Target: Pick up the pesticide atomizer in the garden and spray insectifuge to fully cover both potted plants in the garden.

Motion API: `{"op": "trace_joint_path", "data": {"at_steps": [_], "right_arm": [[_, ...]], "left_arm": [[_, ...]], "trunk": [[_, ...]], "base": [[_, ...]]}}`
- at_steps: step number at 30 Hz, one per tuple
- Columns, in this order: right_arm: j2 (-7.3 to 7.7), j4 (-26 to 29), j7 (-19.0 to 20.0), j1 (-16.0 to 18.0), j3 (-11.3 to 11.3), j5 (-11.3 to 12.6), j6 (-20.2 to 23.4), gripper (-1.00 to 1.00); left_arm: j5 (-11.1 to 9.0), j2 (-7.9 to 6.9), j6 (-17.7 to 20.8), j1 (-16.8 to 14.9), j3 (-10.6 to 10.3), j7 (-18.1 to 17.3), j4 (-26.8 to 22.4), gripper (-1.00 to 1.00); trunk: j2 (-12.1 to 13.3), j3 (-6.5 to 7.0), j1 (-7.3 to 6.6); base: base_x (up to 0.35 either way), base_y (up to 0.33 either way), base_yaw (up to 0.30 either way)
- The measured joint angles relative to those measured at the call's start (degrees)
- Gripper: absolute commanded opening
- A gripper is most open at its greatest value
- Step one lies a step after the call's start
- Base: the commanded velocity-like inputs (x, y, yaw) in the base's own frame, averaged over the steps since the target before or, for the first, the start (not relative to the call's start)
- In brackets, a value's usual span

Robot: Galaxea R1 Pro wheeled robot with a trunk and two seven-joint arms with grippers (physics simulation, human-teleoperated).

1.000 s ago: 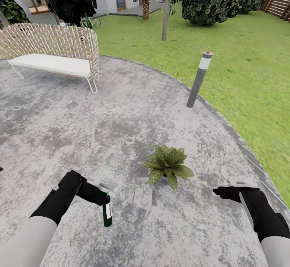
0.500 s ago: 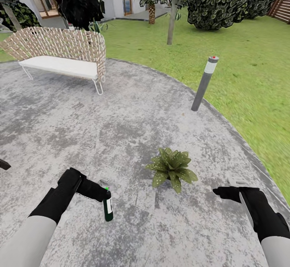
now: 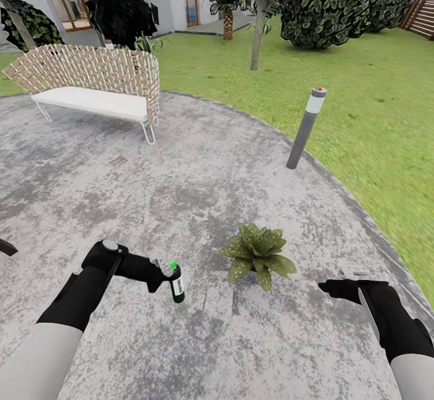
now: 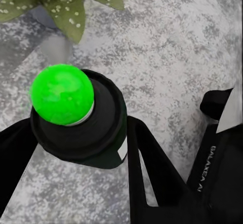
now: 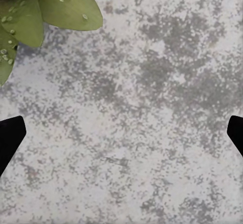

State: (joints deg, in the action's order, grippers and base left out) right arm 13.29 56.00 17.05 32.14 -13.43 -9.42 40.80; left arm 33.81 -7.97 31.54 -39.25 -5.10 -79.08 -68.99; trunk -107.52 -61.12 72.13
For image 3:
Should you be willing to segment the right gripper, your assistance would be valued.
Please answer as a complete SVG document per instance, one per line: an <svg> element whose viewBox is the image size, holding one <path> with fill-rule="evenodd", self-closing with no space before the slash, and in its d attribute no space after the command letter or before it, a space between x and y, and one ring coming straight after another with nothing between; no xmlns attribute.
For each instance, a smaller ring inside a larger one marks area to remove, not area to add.
<svg viewBox="0 0 434 400"><path fill-rule="evenodd" d="M354 279L328 279L326 282L320 282L318 285L321 288L321 291L329 293L332 298L347 299L356 303L356 300L352 299L352 295L350 293L351 283L353 282L355 282Z"/></svg>

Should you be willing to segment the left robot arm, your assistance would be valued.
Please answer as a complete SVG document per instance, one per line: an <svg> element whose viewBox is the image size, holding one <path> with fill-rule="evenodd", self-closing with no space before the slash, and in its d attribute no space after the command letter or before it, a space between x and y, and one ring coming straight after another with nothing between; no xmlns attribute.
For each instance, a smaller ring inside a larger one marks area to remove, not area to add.
<svg viewBox="0 0 434 400"><path fill-rule="evenodd" d="M146 282L153 294L164 281L177 278L162 247L146 259L109 239L96 242L81 265L84 270L60 284L51 306L2 367L0 400L58 400L88 320L113 275Z"/></svg>

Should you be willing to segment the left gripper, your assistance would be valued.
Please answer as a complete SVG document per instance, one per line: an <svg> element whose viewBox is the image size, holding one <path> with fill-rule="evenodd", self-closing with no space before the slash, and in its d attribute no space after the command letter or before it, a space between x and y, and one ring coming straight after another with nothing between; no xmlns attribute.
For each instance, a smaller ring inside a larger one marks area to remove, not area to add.
<svg viewBox="0 0 434 400"><path fill-rule="evenodd" d="M146 282L149 292L154 294L154 290L158 289L159 285L164 281L175 280L177 277L173 275L172 277L166 276L164 278L160 268L150 263L149 258L146 259L144 256L139 255L137 268L129 278L135 281Z"/></svg>

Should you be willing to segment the insectifuge atomizer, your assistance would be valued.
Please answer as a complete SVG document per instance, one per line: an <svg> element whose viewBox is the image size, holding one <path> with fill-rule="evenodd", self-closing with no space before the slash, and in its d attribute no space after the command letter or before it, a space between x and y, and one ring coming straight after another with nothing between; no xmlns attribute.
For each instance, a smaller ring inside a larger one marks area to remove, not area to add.
<svg viewBox="0 0 434 400"><path fill-rule="evenodd" d="M185 299L185 291L183 275L178 264L173 267L173 275L177 277L175 280L170 280L173 300L175 303L181 303Z"/></svg>

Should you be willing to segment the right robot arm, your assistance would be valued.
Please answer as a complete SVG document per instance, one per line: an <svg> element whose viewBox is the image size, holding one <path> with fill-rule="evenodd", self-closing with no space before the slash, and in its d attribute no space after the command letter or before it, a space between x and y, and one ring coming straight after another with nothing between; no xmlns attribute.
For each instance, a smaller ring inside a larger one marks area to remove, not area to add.
<svg viewBox="0 0 434 400"><path fill-rule="evenodd" d="M318 284L321 291L363 306L402 400L434 400L434 341L425 324L411 318L388 281L355 281L370 274L364 265L341 264L339 272L341 280Z"/></svg>

